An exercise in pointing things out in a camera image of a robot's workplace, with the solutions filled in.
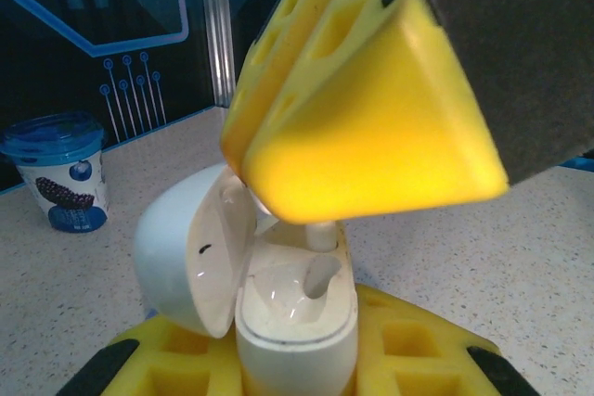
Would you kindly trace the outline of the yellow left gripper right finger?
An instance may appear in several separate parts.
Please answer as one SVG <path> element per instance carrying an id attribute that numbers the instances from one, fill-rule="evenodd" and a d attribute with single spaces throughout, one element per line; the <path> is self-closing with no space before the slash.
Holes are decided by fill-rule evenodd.
<path id="1" fill-rule="evenodd" d="M 490 340 L 375 288 L 356 291 L 356 395 L 538 394 Z"/>

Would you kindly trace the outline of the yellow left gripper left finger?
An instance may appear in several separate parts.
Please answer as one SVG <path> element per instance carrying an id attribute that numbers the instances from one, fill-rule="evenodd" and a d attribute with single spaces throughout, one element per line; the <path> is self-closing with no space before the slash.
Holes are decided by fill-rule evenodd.
<path id="1" fill-rule="evenodd" d="M 241 395 L 235 335 L 212 339 L 161 315 L 100 349 L 59 395 Z"/>

